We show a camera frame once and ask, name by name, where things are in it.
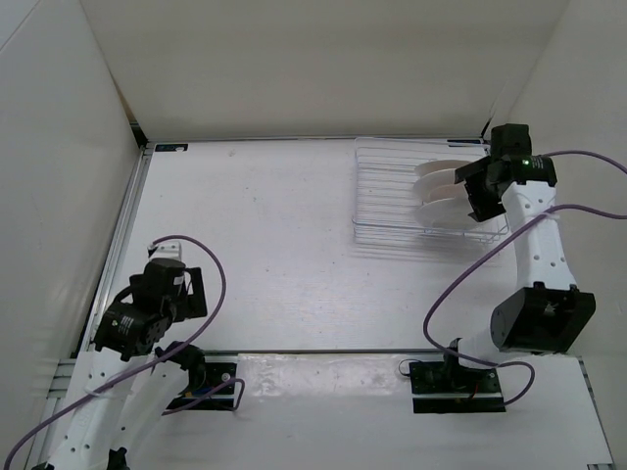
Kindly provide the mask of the orange patterned glass plate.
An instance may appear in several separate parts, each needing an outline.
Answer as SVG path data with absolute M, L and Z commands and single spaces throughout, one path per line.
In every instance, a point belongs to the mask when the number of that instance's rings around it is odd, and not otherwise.
M 470 203 L 463 198 L 433 201 L 413 211 L 414 218 L 421 227 L 451 230 L 475 228 L 478 223 L 470 213 Z

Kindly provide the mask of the white wire dish rack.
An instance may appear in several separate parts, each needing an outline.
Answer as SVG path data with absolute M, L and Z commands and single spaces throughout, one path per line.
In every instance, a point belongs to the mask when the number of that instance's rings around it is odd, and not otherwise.
M 454 182 L 457 168 L 487 155 L 480 139 L 357 138 L 356 241 L 411 246 L 420 237 L 500 240 L 508 233 L 506 219 L 474 221 L 464 186 Z

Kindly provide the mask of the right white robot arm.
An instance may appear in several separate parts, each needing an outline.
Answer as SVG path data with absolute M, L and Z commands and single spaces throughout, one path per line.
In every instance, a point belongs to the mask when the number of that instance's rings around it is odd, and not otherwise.
M 555 166 L 533 156 L 485 157 L 457 169 L 471 217 L 485 221 L 504 215 L 514 236 L 516 287 L 497 305 L 489 326 L 471 338 L 457 339 L 458 357 L 444 362 L 440 379 L 460 392 L 476 376 L 527 353 L 567 353 L 596 310 L 593 294 L 582 292 L 571 273 L 558 223 L 548 213 L 555 205 Z

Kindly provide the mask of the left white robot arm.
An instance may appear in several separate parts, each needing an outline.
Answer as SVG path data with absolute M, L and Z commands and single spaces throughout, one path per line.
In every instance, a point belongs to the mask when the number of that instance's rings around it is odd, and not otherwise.
M 70 422 L 42 469 L 126 469 L 129 453 L 174 397 L 206 378 L 190 341 L 158 343 L 175 323 L 205 318 L 202 271 L 153 258 L 105 310 L 87 355 L 83 395 L 58 412 Z

